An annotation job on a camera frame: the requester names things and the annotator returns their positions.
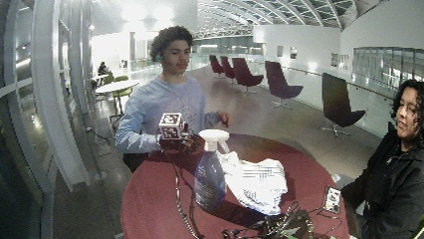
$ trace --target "person in background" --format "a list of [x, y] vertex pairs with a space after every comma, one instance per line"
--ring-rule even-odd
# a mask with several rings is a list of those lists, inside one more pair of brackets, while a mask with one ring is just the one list
[[132, 94], [116, 134], [116, 147], [125, 154], [132, 172], [150, 153], [162, 150], [157, 137], [164, 113], [181, 113], [193, 133], [220, 122], [230, 126], [228, 112], [205, 113], [206, 96], [200, 82], [185, 75], [193, 42], [193, 35], [182, 26], [164, 29], [153, 41], [150, 57], [162, 64], [162, 72]]
[[[424, 214], [424, 89], [406, 81], [394, 100], [390, 130], [359, 177], [342, 188], [347, 214], [363, 239], [410, 239]], [[363, 215], [354, 209], [364, 202]]]
[[108, 73], [108, 67], [107, 67], [105, 62], [103, 62], [101, 66], [99, 67], [97, 74], [100, 76], [100, 75], [105, 75], [107, 73]]

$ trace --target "red tabletop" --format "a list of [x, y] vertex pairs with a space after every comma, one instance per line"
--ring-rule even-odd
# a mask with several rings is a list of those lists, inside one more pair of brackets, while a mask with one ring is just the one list
[[[235, 151], [242, 160], [259, 162], [271, 158], [281, 161], [287, 182], [287, 193], [281, 196], [282, 212], [294, 201], [306, 211], [322, 207], [326, 186], [335, 186], [335, 183], [326, 169], [309, 155], [275, 140], [245, 134], [232, 133], [226, 143], [230, 151]], [[242, 229], [263, 220], [261, 213], [241, 206], [229, 189], [225, 201], [213, 214], [198, 207], [193, 188], [201, 156], [198, 154], [170, 158], [158, 153], [142, 163], [129, 180], [123, 197], [121, 222], [127, 239], [194, 238], [177, 206], [177, 175], [170, 161], [174, 162], [181, 175], [182, 209], [198, 236], [218, 239], [222, 238], [221, 231], [225, 229]], [[314, 238], [322, 235], [348, 238], [343, 202], [338, 214], [317, 212], [309, 214]], [[250, 230], [246, 235], [255, 234], [257, 231]]]

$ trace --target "hand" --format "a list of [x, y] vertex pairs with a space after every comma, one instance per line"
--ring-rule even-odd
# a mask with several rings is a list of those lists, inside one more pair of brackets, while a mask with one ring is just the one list
[[220, 121], [222, 126], [229, 127], [232, 123], [232, 117], [229, 112], [220, 112]]

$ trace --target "spray bottle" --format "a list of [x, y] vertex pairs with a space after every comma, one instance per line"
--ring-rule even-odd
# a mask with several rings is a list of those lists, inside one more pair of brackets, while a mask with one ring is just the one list
[[196, 172], [196, 194], [200, 207], [210, 212], [220, 207], [226, 194], [226, 183], [218, 160], [217, 144], [220, 143], [225, 153], [229, 153], [225, 143], [229, 133], [220, 129], [206, 129], [200, 132], [200, 135], [206, 144]]

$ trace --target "dark hair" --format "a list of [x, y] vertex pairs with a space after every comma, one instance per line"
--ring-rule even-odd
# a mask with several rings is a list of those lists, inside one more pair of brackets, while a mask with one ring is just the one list
[[424, 83], [419, 82], [414, 79], [407, 80], [402, 83], [402, 85], [399, 86], [399, 90], [396, 93], [396, 97], [394, 100], [394, 106], [392, 106], [392, 113], [391, 113], [391, 117], [394, 119], [396, 119], [396, 113], [398, 110], [400, 108], [400, 99], [402, 99], [402, 95], [403, 92], [406, 91], [407, 88], [412, 88], [418, 91], [418, 109], [416, 109], [416, 114], [418, 114], [418, 121], [419, 121], [419, 125], [420, 125], [420, 133], [418, 135], [419, 140], [418, 140], [418, 146], [420, 148], [424, 148], [424, 125], [423, 125], [423, 119], [424, 119]]
[[194, 44], [194, 36], [192, 35], [190, 31], [182, 27], [169, 27], [160, 31], [160, 35], [156, 37], [154, 42], [152, 43], [150, 49], [150, 57], [152, 60], [156, 62], [157, 55], [162, 55], [162, 50], [170, 45], [170, 43], [176, 40], [185, 40], [188, 41], [189, 46]]

